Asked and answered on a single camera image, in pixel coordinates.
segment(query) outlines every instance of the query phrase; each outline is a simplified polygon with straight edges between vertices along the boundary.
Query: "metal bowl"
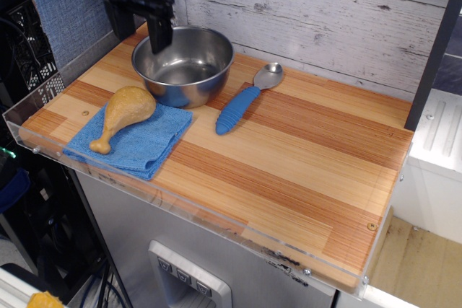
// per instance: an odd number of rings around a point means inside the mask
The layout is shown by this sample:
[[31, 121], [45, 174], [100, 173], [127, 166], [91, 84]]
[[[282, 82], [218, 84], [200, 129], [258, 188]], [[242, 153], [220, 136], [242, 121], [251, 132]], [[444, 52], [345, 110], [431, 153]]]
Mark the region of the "metal bowl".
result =
[[170, 46], [153, 54], [148, 36], [135, 47], [131, 62], [158, 102], [192, 108], [222, 91], [233, 59], [232, 44], [223, 34], [175, 27]]

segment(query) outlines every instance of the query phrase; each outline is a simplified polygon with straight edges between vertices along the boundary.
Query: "blue handle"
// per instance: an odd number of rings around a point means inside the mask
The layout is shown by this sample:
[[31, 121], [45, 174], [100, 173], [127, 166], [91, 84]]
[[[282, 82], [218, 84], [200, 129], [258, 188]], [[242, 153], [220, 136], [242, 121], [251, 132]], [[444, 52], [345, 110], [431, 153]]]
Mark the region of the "blue handle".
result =
[[218, 135], [224, 135], [235, 127], [237, 122], [243, 117], [252, 101], [260, 95], [260, 88], [252, 86], [245, 88], [236, 95], [220, 113], [215, 131]]

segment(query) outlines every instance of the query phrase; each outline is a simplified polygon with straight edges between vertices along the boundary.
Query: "wooden plank wall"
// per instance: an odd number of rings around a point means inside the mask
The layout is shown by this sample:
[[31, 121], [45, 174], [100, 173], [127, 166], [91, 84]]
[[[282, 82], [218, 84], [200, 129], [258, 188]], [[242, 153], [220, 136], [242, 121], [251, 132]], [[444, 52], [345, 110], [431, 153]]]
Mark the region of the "wooden plank wall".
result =
[[413, 100], [448, 0], [176, 0], [236, 51]]

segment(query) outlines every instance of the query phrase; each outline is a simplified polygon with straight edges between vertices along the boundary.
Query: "spoon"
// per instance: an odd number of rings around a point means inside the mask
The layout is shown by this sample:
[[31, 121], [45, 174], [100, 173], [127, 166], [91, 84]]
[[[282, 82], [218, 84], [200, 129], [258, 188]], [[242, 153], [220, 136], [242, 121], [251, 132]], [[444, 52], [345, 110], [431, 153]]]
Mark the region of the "spoon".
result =
[[244, 115], [252, 101], [259, 95], [262, 89], [275, 87], [282, 80], [282, 66], [279, 63], [266, 64], [253, 77], [253, 86], [245, 88], [236, 95], [220, 113], [215, 131], [218, 135], [224, 135], [231, 131]]

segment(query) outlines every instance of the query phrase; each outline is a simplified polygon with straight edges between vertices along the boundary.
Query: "yellow object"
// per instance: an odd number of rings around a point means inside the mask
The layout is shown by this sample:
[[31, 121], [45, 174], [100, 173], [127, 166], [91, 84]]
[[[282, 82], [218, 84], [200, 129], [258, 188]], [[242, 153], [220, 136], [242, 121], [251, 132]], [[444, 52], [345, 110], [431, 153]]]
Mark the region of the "yellow object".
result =
[[119, 130], [148, 119], [155, 109], [156, 101], [147, 90], [134, 86], [120, 88], [106, 107], [103, 134], [90, 143], [90, 149], [101, 154], [109, 153], [109, 140]]
[[30, 297], [27, 308], [64, 308], [64, 305], [48, 291], [38, 292]]

